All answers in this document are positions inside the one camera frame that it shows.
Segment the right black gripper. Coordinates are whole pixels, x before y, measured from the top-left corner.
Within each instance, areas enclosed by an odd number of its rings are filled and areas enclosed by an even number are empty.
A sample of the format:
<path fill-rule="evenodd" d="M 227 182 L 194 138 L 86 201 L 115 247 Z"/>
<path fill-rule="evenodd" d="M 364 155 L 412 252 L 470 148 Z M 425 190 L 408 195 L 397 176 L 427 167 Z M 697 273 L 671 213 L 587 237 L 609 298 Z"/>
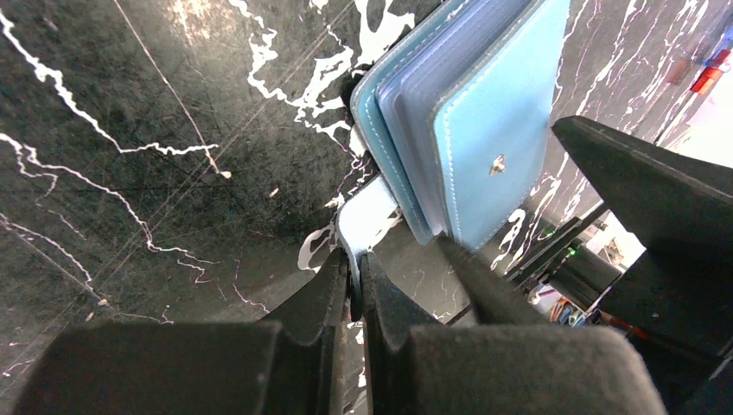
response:
<path fill-rule="evenodd" d="M 615 263 L 599 220 L 544 237 L 505 279 L 442 235 L 480 324 L 548 324 L 523 294 L 552 288 L 571 327 L 619 331 L 671 414 L 732 411 L 732 170 L 682 156 L 589 118 L 552 131 L 625 229 L 651 252 Z"/>

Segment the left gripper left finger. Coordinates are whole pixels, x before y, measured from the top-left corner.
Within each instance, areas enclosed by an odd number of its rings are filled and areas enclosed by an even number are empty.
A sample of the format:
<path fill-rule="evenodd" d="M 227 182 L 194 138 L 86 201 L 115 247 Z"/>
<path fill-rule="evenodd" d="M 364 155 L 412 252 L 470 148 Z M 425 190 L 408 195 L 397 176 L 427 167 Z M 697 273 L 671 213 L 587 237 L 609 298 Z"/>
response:
<path fill-rule="evenodd" d="M 55 338 L 17 414 L 341 413 L 347 255 L 256 322 L 106 323 Z"/>

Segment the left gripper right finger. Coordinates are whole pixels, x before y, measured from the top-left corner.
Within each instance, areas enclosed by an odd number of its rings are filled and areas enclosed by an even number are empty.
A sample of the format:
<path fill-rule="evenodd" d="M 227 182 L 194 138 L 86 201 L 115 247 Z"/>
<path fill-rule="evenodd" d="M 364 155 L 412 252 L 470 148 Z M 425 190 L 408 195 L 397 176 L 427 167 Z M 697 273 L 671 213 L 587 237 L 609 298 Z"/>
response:
<path fill-rule="evenodd" d="M 617 331 L 547 322 L 510 291 L 478 293 L 479 323 L 439 322 L 360 261 L 373 414 L 662 414 L 641 356 Z"/>

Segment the blue leather card holder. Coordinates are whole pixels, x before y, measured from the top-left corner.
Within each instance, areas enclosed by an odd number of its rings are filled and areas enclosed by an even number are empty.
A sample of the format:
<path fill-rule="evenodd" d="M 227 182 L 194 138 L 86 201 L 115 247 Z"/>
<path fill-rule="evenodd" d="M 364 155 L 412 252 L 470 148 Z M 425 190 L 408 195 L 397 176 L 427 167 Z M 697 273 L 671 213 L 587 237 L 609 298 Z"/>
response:
<path fill-rule="evenodd" d="M 354 89 L 379 175 L 340 210 L 357 263 L 400 210 L 415 239 L 481 249 L 541 174 L 567 1 L 447 1 Z"/>

